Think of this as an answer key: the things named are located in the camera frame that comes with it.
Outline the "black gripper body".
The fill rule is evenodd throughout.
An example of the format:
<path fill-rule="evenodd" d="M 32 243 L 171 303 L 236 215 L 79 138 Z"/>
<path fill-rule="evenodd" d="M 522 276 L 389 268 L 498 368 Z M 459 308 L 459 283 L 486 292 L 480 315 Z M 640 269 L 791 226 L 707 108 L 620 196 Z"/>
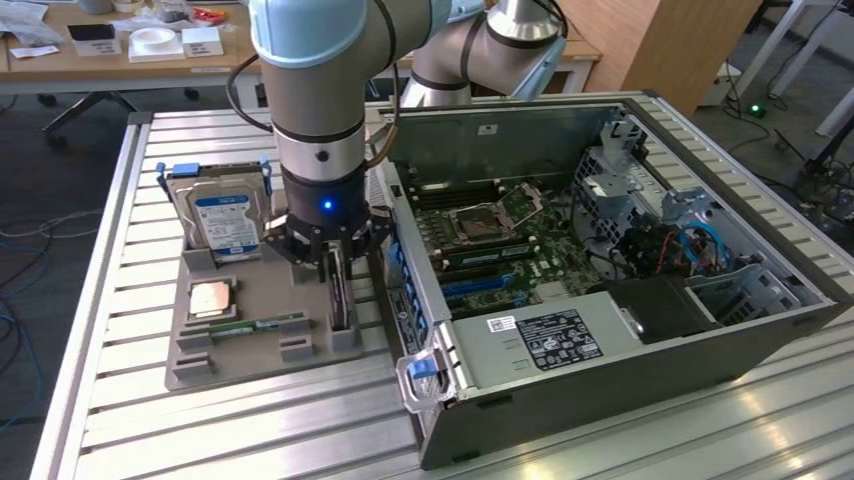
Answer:
<path fill-rule="evenodd" d="M 345 177 L 319 182 L 283 171 L 287 248 L 323 248 L 332 241 L 345 248 L 368 247 L 371 213 L 364 172 L 359 167 Z"/>

